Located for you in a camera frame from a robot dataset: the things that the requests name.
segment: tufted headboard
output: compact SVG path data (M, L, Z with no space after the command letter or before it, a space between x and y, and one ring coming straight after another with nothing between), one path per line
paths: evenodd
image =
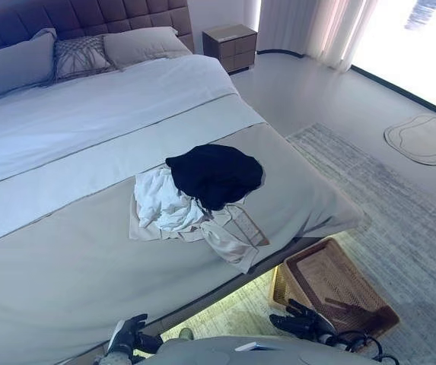
M0 9L0 48L53 27L60 39L142 27L175 28L194 52L187 0L39 0Z

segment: pillow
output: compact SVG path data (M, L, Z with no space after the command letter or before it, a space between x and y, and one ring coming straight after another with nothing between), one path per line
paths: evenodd
M103 36L83 36L56 42L56 80L113 70L104 54Z
M149 59L175 58L192 54L172 27L152 27L110 33L104 36L104 49L116 67L126 67Z
M55 34L44 29L31 40L0 49L0 95L52 79Z

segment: wooden nightstand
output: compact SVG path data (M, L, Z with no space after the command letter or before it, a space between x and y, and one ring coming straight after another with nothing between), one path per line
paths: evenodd
M202 45L227 72L247 70L255 62L256 31L244 25L212 28L202 32Z

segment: bed frame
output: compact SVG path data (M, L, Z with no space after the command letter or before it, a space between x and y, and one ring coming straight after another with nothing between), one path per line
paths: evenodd
M187 0L41 0L0 8L0 48L43 28L70 39L143 27L173 27L194 52Z
M187 0L41 0L0 8L0 48L30 39L45 27L54 27L61 39L102 33L118 33L141 27L171 26L180 40L194 51L193 34ZM302 238L254 265L247 275L238 275L198 300L150 323L145 333L156 335L167 331L207 306L226 297L247 282L283 262L285 258L317 242ZM68 364L92 363L102 346Z

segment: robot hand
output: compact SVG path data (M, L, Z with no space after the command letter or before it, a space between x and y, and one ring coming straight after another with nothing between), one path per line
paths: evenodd
M309 341L321 341L324 335L336 335L334 326L326 318L295 300L288 301L286 310L292 316L270 316L270 321L278 329Z
M147 314L141 314L125 322L119 321L115 333L111 338L108 353L123 352L131 357L133 349L135 349L139 343L140 330L145 327L145 320L147 318Z

